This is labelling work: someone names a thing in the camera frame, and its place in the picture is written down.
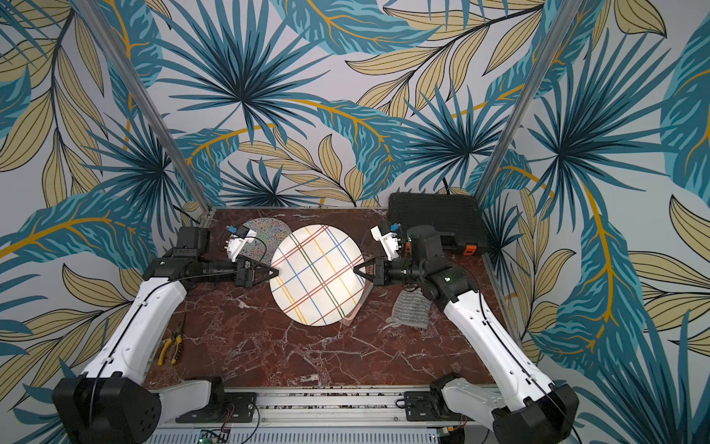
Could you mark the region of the colourful squiggle pattern plate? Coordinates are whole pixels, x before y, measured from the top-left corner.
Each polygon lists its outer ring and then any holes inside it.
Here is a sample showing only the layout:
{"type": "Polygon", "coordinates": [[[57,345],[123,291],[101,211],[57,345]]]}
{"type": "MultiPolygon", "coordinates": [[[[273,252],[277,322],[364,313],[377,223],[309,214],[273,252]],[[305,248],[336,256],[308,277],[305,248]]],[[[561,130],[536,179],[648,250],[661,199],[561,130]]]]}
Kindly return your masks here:
{"type": "Polygon", "coordinates": [[[240,254],[269,265],[277,247],[292,233],[284,221],[276,218],[255,218],[243,225],[256,232],[257,240],[248,242],[240,254]]]}

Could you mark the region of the white plaid striped plate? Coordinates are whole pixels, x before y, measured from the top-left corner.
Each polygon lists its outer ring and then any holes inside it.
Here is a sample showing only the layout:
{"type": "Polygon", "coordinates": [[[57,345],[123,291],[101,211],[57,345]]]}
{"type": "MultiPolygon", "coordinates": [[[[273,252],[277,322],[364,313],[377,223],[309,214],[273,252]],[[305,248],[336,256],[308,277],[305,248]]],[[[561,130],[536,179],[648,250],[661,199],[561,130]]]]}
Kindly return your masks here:
{"type": "Polygon", "coordinates": [[[347,233],[323,224],[296,229],[279,244],[270,288],[279,309],[309,327],[340,322],[360,303],[365,279],[353,268],[364,256],[347,233]]]}

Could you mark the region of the grey microfibre cloth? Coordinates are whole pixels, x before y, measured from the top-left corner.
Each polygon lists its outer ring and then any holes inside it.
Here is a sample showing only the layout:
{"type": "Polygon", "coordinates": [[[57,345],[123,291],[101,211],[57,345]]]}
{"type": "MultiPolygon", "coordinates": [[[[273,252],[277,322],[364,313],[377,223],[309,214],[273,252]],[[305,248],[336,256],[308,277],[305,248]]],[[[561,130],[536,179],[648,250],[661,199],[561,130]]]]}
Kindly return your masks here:
{"type": "Polygon", "coordinates": [[[388,325],[427,329],[432,302],[428,300],[421,289],[404,289],[398,295],[388,325]]]}

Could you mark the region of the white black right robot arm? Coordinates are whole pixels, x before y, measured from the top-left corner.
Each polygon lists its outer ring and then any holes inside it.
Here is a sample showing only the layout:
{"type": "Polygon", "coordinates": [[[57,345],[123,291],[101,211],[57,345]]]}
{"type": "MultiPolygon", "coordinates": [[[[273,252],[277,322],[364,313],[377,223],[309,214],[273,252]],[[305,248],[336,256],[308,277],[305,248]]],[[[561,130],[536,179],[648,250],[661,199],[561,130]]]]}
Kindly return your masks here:
{"type": "Polygon", "coordinates": [[[466,338],[497,384],[497,391],[463,377],[443,377],[430,387],[438,409],[462,414],[493,432],[500,443],[561,443],[574,435],[576,392],[554,383],[502,327],[473,275],[447,258],[440,234],[417,226],[405,237],[397,225],[372,228],[385,256],[354,266],[377,287],[419,287],[466,338]]]}

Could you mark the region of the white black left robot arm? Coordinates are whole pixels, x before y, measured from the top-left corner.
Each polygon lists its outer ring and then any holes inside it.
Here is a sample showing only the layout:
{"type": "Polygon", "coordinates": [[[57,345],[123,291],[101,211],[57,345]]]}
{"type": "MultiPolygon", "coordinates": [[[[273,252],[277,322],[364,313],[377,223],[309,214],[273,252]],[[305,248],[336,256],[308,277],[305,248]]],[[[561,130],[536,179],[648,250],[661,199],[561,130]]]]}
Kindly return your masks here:
{"type": "Polygon", "coordinates": [[[277,277],[275,268],[242,254],[255,231],[229,228],[227,256],[204,258],[210,232],[182,228],[177,245],[149,264],[124,319],[77,377],[64,377],[52,402],[72,443],[144,443],[160,425],[192,414],[230,414],[218,377],[192,379],[162,390],[144,387],[147,368],[159,351],[176,309],[197,283],[229,281],[244,289],[277,277]]]}

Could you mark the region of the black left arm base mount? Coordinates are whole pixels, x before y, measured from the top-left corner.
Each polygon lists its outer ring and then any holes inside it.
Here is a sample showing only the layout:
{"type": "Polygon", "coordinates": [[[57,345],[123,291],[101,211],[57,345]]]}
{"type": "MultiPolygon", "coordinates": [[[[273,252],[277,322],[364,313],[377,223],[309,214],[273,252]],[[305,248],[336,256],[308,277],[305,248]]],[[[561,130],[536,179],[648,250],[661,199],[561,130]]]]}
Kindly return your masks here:
{"type": "Polygon", "coordinates": [[[227,392],[222,401],[210,401],[202,409],[179,416],[178,424],[247,424],[253,421],[256,392],[227,392]]]}

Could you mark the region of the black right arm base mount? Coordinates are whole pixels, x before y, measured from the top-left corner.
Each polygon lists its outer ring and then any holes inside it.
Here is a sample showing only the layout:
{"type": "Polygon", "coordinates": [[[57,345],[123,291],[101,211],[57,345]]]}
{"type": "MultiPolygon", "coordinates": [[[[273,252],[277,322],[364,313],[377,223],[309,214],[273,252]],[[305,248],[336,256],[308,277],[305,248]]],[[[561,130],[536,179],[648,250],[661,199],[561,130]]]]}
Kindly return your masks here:
{"type": "Polygon", "coordinates": [[[483,406],[480,401],[459,395],[448,404],[441,393],[430,390],[405,391],[396,405],[405,411],[409,422],[418,423],[463,422],[468,418],[467,413],[473,413],[475,408],[483,406]]]}

